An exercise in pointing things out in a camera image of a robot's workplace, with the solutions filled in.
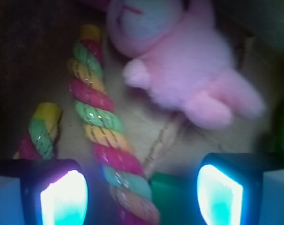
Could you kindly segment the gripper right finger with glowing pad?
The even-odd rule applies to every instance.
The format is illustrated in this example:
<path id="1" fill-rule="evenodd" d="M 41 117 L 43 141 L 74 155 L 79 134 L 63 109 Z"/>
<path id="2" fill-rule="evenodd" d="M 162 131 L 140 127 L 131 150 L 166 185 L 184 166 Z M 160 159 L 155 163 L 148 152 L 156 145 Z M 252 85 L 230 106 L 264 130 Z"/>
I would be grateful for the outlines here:
<path id="1" fill-rule="evenodd" d="M 197 176 L 208 225 L 284 225 L 284 153 L 210 153 Z"/>

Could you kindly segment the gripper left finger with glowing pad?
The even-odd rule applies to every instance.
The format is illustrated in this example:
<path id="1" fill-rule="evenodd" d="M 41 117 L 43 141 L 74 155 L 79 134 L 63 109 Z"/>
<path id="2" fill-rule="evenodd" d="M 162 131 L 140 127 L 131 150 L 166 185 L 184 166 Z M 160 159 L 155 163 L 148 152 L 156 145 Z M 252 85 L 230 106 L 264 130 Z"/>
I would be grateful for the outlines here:
<path id="1" fill-rule="evenodd" d="M 0 160 L 0 225 L 82 225 L 87 207 L 75 160 Z"/>

